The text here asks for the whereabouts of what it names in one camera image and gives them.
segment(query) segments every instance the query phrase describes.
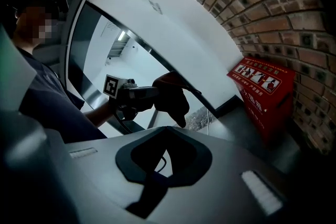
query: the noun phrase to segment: black hair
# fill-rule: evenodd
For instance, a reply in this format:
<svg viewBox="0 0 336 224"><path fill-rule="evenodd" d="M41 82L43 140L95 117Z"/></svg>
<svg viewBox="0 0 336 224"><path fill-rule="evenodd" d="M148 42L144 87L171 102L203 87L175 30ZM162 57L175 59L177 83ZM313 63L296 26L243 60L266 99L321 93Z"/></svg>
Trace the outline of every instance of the black hair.
<svg viewBox="0 0 336 224"><path fill-rule="evenodd" d="M53 0L28 0L24 6L18 8L17 13L21 14L26 7L44 7L46 13L51 13L53 19L59 18L59 9Z"/></svg>

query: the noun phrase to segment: red cabinet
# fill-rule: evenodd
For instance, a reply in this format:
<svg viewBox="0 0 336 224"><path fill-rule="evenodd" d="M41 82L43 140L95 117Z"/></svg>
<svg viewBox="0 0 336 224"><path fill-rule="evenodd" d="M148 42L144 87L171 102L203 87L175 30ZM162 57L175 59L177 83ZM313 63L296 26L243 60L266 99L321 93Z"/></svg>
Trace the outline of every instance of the red cabinet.
<svg viewBox="0 0 336 224"><path fill-rule="evenodd" d="M248 115L269 143L291 115L295 72L248 57L227 75L237 84Z"/></svg>

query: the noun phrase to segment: shirt sleeve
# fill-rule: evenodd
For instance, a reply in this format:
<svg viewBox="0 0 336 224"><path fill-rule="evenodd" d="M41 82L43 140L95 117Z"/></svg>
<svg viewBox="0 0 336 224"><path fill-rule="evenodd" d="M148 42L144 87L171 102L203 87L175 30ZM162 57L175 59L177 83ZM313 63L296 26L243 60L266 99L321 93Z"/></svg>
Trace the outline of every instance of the shirt sleeve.
<svg viewBox="0 0 336 224"><path fill-rule="evenodd" d="M67 96L69 97L70 101L80 110L83 105L84 105L84 101L81 100L80 98L78 98L77 96L75 96L73 93L69 92L67 90Z"/></svg>

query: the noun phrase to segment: forearm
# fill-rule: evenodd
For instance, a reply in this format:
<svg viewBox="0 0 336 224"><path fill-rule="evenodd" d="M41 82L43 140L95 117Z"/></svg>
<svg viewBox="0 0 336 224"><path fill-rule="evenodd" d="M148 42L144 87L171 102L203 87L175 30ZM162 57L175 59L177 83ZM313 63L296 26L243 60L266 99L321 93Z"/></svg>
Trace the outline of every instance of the forearm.
<svg viewBox="0 0 336 224"><path fill-rule="evenodd" d="M94 109L90 112L84 113L84 115L96 126L101 126L105 121L113 116L113 110L111 106L106 102L102 106Z"/></svg>

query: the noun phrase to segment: ceiling light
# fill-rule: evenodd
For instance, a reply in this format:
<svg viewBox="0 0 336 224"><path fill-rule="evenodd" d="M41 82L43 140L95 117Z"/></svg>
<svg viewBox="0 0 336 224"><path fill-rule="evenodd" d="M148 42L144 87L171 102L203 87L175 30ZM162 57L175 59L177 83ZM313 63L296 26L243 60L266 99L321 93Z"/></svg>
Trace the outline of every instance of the ceiling light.
<svg viewBox="0 0 336 224"><path fill-rule="evenodd" d="M125 32L124 32L124 31L121 32L121 34L120 34L120 36L119 36L119 38L118 38L118 41L121 41L124 35L125 35Z"/></svg>

